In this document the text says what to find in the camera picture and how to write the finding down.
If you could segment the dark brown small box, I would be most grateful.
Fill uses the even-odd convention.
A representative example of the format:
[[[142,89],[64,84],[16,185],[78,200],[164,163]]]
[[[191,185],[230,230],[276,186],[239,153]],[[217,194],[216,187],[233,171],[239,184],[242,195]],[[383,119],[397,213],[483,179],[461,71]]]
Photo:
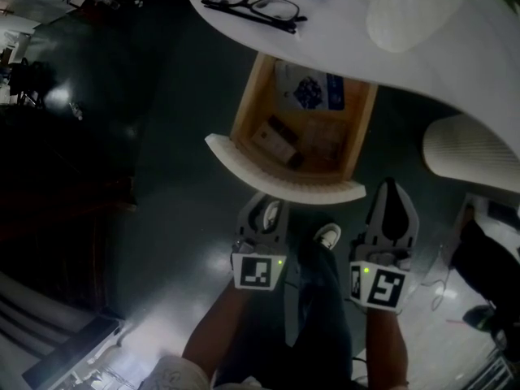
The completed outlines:
[[[298,135],[280,119],[272,115],[267,124],[271,131],[269,146],[271,152],[288,168],[297,169],[304,161],[297,149]]]

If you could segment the person's right forearm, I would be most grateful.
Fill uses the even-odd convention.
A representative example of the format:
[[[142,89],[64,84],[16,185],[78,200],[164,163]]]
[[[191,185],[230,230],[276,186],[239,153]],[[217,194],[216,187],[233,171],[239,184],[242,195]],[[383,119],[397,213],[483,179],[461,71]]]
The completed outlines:
[[[407,388],[408,353],[397,315],[368,308],[366,368],[369,390]]]

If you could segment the long black bar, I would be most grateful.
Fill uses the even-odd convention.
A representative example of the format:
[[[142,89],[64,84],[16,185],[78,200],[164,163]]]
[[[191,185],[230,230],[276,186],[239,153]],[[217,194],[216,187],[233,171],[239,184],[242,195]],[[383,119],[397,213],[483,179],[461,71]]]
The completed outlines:
[[[82,362],[92,358],[121,329],[118,319],[96,317],[22,374],[30,390],[52,390]]]

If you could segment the dark tripod equipment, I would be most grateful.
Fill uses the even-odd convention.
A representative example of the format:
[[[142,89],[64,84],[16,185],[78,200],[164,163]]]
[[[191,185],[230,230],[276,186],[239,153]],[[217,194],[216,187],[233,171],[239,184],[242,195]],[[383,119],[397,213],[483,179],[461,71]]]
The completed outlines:
[[[55,84],[54,73],[47,63],[30,63],[22,58],[20,63],[11,63],[9,85],[11,96],[15,96],[15,104],[45,109],[45,95]]]

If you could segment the white ribbed stool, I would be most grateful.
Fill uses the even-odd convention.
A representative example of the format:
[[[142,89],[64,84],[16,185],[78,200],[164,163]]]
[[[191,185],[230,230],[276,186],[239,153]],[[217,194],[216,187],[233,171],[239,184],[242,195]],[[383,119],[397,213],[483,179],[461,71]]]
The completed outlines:
[[[422,157],[438,176],[520,194],[520,158],[467,115],[432,122],[423,135]]]

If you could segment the person's dark trousers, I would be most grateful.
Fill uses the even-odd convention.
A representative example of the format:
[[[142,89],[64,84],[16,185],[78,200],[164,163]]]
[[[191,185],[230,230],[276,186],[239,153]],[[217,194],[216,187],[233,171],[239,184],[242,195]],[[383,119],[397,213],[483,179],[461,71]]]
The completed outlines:
[[[297,246],[298,336],[293,345],[285,340],[284,286],[278,285],[274,292],[256,292],[253,315],[260,323],[261,348],[252,375],[269,384],[279,384],[298,371],[321,371],[351,380],[351,335],[336,258],[332,250],[313,241],[319,228]]]

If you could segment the person's left forearm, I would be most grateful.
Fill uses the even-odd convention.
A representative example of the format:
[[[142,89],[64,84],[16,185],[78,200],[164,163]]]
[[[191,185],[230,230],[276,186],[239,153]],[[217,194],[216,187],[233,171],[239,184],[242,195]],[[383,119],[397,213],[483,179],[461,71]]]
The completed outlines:
[[[260,323],[253,314],[257,303],[255,291],[228,284],[195,327],[182,358],[217,386],[244,382],[254,372],[261,348]]]

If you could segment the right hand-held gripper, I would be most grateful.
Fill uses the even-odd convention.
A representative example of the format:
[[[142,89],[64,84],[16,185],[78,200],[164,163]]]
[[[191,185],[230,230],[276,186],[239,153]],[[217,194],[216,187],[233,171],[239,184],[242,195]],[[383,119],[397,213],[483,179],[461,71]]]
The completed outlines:
[[[379,186],[366,235],[351,242],[350,299],[358,305],[397,312],[409,293],[412,248],[419,217],[410,195],[393,179]]]

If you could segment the white box with blue picture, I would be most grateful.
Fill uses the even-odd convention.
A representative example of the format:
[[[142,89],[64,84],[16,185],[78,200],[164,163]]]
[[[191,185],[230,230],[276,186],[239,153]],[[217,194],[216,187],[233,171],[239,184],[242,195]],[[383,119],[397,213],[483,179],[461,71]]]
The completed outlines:
[[[342,111],[344,79],[282,60],[275,61],[275,91],[279,107],[298,111]]]

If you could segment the black-framed glasses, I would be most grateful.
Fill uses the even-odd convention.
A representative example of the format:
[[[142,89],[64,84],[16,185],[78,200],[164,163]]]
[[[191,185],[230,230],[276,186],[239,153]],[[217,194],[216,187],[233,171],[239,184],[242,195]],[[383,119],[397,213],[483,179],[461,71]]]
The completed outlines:
[[[308,20],[301,14],[300,7],[289,0],[201,0],[201,4],[291,34],[296,33],[298,24]]]

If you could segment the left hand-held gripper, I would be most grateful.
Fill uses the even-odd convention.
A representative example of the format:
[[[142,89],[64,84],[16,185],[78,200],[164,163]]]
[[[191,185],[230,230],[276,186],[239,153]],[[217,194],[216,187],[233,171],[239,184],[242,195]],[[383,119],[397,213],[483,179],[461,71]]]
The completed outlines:
[[[289,204],[272,201],[280,201],[280,208],[276,226],[267,232],[263,229],[267,195],[253,195],[238,214],[231,253],[237,289],[273,291],[286,266]]]

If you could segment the person's white shoe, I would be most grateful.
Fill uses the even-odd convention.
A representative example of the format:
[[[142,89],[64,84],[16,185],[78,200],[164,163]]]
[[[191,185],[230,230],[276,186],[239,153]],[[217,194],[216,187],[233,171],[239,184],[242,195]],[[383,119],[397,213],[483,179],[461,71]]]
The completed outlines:
[[[333,250],[341,237],[341,228],[336,223],[326,223],[314,234],[313,241],[328,250]]]
[[[280,208],[280,201],[271,201],[268,203],[264,214],[262,225],[263,229],[267,232],[276,226],[278,220],[278,213]]]

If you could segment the tan cardboard box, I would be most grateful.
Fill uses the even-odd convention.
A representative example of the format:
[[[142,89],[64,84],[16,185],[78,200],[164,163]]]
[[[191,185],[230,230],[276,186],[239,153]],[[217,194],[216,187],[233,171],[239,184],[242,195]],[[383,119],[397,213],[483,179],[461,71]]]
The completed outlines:
[[[268,122],[260,125],[252,136],[252,142],[284,164],[287,164],[297,153],[297,150]]]

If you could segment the white slatted panel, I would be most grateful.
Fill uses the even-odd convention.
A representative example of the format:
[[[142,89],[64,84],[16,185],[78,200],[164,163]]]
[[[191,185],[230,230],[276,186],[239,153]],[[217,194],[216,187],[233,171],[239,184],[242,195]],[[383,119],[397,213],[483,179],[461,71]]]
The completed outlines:
[[[96,317],[117,319],[63,304],[0,272],[0,390],[30,390],[22,374]],[[117,336],[52,390],[92,388],[104,357],[118,348],[119,321]]]

